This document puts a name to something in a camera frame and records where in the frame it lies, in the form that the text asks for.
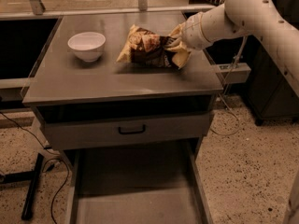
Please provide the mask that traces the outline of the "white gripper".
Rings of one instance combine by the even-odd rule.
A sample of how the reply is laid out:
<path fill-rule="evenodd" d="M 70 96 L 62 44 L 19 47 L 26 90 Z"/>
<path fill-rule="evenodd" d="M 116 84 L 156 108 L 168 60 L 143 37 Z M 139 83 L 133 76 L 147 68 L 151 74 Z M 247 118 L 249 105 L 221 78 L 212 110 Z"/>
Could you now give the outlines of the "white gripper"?
<path fill-rule="evenodd" d="M 171 32 L 166 39 L 166 47 L 164 48 L 174 53 L 190 53 L 189 49 L 202 50 L 212 44 L 210 21 L 207 18 L 207 13 L 199 12 L 190 16 Z"/>

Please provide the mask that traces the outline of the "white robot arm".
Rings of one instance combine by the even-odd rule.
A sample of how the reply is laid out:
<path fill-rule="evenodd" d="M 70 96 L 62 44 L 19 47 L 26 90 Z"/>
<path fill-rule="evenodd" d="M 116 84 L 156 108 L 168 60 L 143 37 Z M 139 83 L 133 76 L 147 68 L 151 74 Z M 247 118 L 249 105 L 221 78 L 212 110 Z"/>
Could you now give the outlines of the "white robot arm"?
<path fill-rule="evenodd" d="M 257 38 L 292 90 L 299 92 L 299 31 L 285 21 L 271 0 L 225 0 L 207 12 L 199 12 L 178 25 L 172 32 L 171 48 L 205 49 L 224 38 L 253 35 Z M 278 220 L 254 217 L 245 224 L 299 224 L 298 170 L 287 166 L 298 163 L 297 157 L 281 149 L 267 149 L 265 164 L 273 171 L 278 164 L 287 173 L 292 186 L 288 201 Z"/>

